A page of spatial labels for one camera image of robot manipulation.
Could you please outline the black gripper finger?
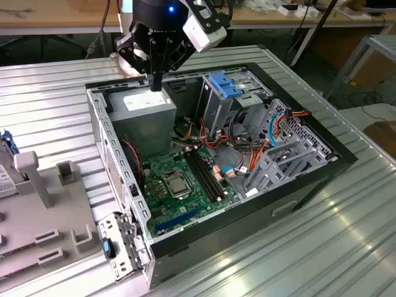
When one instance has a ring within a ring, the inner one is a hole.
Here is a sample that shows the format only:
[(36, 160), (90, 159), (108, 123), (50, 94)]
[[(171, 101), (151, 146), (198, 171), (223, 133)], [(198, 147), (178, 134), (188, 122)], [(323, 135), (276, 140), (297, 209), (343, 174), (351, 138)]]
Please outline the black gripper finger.
[(178, 45), (175, 41), (168, 38), (165, 43), (165, 49), (160, 59), (159, 70), (156, 73), (156, 91), (159, 92), (162, 87), (162, 78), (169, 71), (175, 71), (187, 61), (194, 53), (194, 47), (189, 41), (182, 40)]
[[(152, 92), (157, 91), (157, 66), (151, 52), (146, 53), (137, 42), (136, 36), (129, 32), (115, 41), (118, 56), (136, 72), (145, 75)], [(152, 43), (148, 42), (149, 51)]]

